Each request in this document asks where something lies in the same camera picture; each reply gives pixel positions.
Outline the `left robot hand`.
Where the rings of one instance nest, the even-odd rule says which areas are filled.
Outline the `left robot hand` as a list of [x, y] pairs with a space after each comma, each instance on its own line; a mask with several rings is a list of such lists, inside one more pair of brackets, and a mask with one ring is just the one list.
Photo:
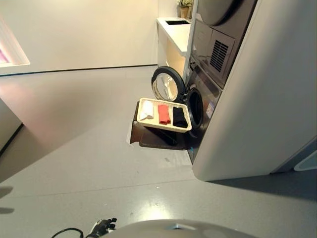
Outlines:
[[101, 237], [103, 235], [106, 235], [109, 233], [109, 231], [115, 230], [116, 226], [116, 218], [111, 218], [111, 219], [100, 219], [96, 221], [94, 224], [91, 234], [96, 235], [97, 237]]

